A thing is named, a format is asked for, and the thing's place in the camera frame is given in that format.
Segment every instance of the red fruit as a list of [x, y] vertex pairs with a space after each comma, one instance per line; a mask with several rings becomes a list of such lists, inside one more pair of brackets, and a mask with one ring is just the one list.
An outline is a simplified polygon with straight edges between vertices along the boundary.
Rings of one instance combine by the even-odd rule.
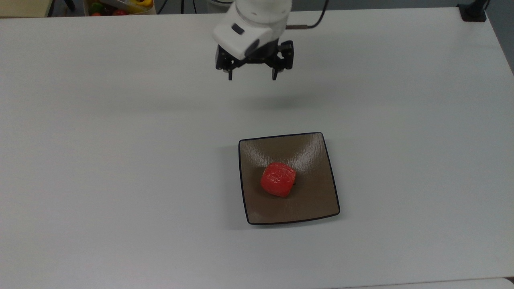
[[287, 197], [295, 183], [296, 171], [281, 162], [272, 162], [261, 177], [262, 188], [275, 196]]
[[121, 9], [118, 9], [118, 10], [115, 10], [113, 12], [113, 16], [120, 16], [120, 15], [128, 15], [129, 13], [125, 10], [121, 10]]

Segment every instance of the yellow pepper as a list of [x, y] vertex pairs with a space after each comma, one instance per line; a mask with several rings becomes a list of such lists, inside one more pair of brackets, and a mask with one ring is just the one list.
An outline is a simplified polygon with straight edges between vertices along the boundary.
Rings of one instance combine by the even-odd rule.
[[150, 7], [154, 4], [154, 0], [143, 0], [142, 2], [136, 3], [139, 6]]

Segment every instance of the green vegetable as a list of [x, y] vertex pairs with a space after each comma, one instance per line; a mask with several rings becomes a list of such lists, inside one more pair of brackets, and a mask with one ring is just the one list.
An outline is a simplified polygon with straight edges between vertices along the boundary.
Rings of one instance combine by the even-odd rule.
[[89, 15], [93, 13], [102, 13], [105, 9], [103, 8], [103, 5], [98, 2], [91, 3], [91, 6], [89, 7]]

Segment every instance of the plate rim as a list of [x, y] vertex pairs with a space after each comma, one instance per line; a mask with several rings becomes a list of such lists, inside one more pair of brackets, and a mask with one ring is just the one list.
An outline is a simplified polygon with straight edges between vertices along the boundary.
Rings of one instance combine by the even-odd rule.
[[[250, 140], [259, 140], [259, 139], [267, 139], [267, 138], [277, 138], [277, 137], [286, 137], [286, 136], [299, 136], [299, 135], [309, 135], [309, 134], [320, 134], [321, 138], [323, 139], [323, 146], [325, 147], [325, 153], [328, 160], [328, 166], [330, 168], [330, 174], [332, 176], [332, 184], [334, 185], [334, 192], [336, 194], [336, 202], [337, 202], [337, 213], [325, 215], [321, 217], [311, 218], [311, 219], [303, 219], [303, 220], [296, 220], [296, 221], [286, 221], [286, 222], [273, 222], [273, 223], [252, 223], [250, 222], [250, 219], [248, 218], [248, 209], [246, 207], [246, 200], [245, 200], [245, 189], [243, 185], [243, 171], [241, 168], [241, 142], [243, 141], [250, 141]], [[243, 196], [243, 206], [245, 207], [245, 215], [246, 215], [246, 222], [250, 225], [279, 225], [279, 224], [292, 224], [292, 223], [301, 223], [301, 222], [308, 222], [308, 221], [314, 221], [314, 220], [320, 220], [324, 218], [330, 218], [332, 216], [337, 216], [341, 212], [341, 205], [339, 204], [339, 195], [337, 193], [337, 186], [336, 186], [336, 180], [334, 179], [334, 171], [332, 170], [332, 163], [330, 162], [330, 156], [328, 155], [328, 149], [326, 148], [326, 141], [325, 136], [322, 132], [311, 132], [311, 133], [297, 133], [297, 134], [284, 134], [284, 135], [274, 135], [274, 136], [265, 136], [265, 137], [255, 137], [255, 138], [246, 138], [241, 139], [237, 145], [237, 152], [238, 152], [238, 160], [239, 160], [239, 178], [241, 181], [241, 195]]]

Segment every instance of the white table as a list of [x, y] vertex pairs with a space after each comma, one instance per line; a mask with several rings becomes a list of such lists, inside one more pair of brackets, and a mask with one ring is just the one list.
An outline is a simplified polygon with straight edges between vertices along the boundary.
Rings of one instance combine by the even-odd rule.
[[[295, 66], [277, 81], [248, 65], [229, 82], [221, 17], [0, 20], [2, 288], [514, 276], [514, 77], [489, 22], [329, 11], [284, 34]], [[312, 131], [341, 214], [248, 225], [237, 142]]]
[[359, 287], [359, 289], [514, 289], [514, 284], [507, 279], [481, 279], [449, 282], [431, 282], [402, 285], [385, 285]]

